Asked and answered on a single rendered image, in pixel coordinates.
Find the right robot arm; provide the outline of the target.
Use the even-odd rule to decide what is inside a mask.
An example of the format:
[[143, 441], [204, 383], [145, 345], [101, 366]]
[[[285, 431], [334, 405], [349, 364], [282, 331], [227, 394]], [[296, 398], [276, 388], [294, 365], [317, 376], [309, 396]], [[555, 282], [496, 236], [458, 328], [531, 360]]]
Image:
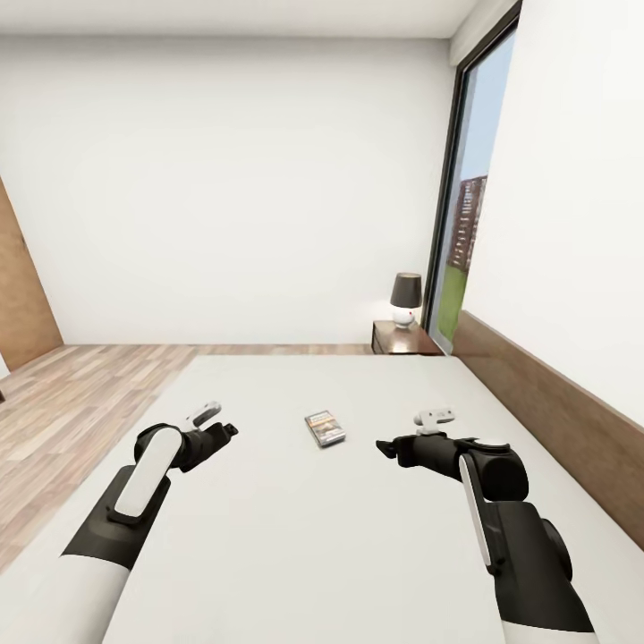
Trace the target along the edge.
[[425, 467], [463, 482], [479, 550], [494, 576], [505, 644], [600, 644], [572, 581], [572, 561], [554, 524], [540, 518], [528, 475], [510, 443], [448, 439], [437, 424], [449, 407], [419, 410], [416, 435], [376, 440], [401, 467]]

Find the hardback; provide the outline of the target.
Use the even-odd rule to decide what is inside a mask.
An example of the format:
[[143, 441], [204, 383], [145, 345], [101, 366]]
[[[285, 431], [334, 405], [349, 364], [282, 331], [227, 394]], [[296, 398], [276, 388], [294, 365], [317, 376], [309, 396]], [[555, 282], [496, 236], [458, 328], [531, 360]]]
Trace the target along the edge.
[[346, 437], [344, 430], [328, 410], [307, 416], [305, 421], [320, 446], [330, 445]]

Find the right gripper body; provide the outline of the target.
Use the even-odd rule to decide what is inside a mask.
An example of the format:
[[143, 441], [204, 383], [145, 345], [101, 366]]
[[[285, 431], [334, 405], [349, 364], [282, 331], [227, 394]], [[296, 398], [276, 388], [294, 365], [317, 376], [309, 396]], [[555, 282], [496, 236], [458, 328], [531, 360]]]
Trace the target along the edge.
[[395, 443], [398, 464], [405, 469], [420, 466], [444, 474], [437, 466], [436, 451], [445, 439], [448, 437], [443, 431], [434, 435], [397, 437]]

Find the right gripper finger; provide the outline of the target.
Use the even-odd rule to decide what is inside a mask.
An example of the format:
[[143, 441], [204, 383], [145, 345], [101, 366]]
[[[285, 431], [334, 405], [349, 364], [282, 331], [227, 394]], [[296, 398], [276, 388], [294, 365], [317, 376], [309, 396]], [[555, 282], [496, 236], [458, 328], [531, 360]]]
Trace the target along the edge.
[[389, 458], [396, 458], [396, 443], [395, 439], [393, 442], [386, 442], [381, 440], [376, 440], [377, 447]]

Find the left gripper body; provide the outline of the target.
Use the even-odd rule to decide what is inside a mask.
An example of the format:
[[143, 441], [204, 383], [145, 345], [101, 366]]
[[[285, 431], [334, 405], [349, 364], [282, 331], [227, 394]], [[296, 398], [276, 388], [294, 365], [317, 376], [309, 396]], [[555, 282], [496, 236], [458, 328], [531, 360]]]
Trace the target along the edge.
[[217, 422], [207, 428], [207, 430], [201, 430], [201, 432], [186, 432], [194, 433], [194, 435], [199, 437], [201, 442], [201, 451], [199, 457], [193, 463], [183, 465], [180, 468], [183, 473], [189, 472], [196, 466], [199, 466], [202, 462], [207, 461], [214, 453], [218, 452], [221, 448], [224, 448], [232, 440], [233, 436], [239, 434], [235, 433], [234, 435], [231, 435], [231, 438], [229, 438], [229, 435], [227, 435], [228, 433], [224, 428], [225, 425], [221, 422]]

